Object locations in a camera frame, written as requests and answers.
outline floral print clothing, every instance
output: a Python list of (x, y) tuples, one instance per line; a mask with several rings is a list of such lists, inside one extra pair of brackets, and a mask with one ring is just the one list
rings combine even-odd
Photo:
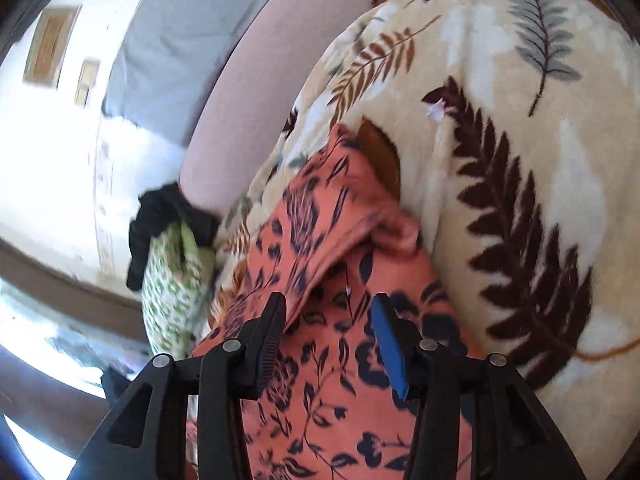
[[(423, 335), (482, 356), (454, 320), (417, 220), (377, 181), (345, 127), (335, 126), (291, 181), (247, 262), (235, 302), (194, 354), (236, 336), (272, 292), (285, 295), (273, 380), (242, 405), (254, 480), (401, 479), (417, 406), (390, 387), (371, 298), (388, 294)], [(470, 471), (470, 408), (463, 402), (458, 478)]]

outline wall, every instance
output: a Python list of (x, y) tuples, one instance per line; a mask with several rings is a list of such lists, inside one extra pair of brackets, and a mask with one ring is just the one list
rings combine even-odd
[[(100, 268), (94, 171), (101, 149), (100, 104), (138, 2), (50, 3), (82, 5), (57, 90), (22, 82), (36, 23), (0, 66), (0, 237), (68, 276), (124, 296), (130, 293), (122, 265), (119, 274)], [(74, 97), (86, 58), (101, 65), (90, 102), (81, 108)]]

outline beige leaf-patterned blanket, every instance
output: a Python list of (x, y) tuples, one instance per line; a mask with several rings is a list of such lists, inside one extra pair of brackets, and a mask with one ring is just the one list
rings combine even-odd
[[(509, 355), (587, 477), (640, 430), (640, 47), (600, 0), (388, 0), (309, 76), (223, 223), (211, 315), (337, 122), (400, 161), (401, 205), (460, 319)], [(203, 335), (209, 327), (203, 327)]]

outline folded cloth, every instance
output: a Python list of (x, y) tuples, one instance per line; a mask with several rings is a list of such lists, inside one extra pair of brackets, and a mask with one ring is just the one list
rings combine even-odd
[(207, 316), (207, 291), (215, 254), (199, 248), (185, 222), (176, 222), (152, 238), (142, 283), (142, 317), (154, 354), (186, 359), (194, 346), (194, 329)]
[(131, 263), (127, 272), (127, 287), (136, 291), (142, 288), (151, 238), (159, 237), (169, 224), (183, 220), (198, 247), (210, 246), (219, 224), (212, 215), (189, 204), (177, 182), (147, 191), (139, 200), (140, 209), (129, 225)]
[[(203, 355), (260, 316), (269, 295), (287, 300), (273, 381), (242, 420), (254, 479), (400, 479), (417, 405), (393, 393), (370, 324), (384, 292), (424, 336), (481, 357), (454, 320), (420, 244), (416, 219), (377, 181), (343, 127), (331, 132), (284, 192), (250, 251), (239, 293), (195, 350)], [(463, 403), (459, 478), (470, 474)]]

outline blanket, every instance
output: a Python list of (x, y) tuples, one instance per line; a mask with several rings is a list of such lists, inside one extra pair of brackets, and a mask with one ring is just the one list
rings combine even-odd
[(203, 336), (330, 127), (364, 118), (460, 323), (508, 355), (590, 480), (640, 429), (640, 46), (601, 0), (388, 0), (327, 49), (221, 225)]
[[(194, 351), (237, 336), (272, 292), (285, 295), (274, 378), (257, 402), (242, 405), (254, 480), (363, 479), (372, 470), (377, 479), (402, 478), (418, 405), (390, 387), (371, 298), (387, 294), (424, 337), (484, 357), (456, 324), (419, 239), (417, 220), (377, 182), (356, 139), (335, 126), (260, 229), (236, 300)], [(469, 478), (473, 416), (464, 396), (460, 479)]]

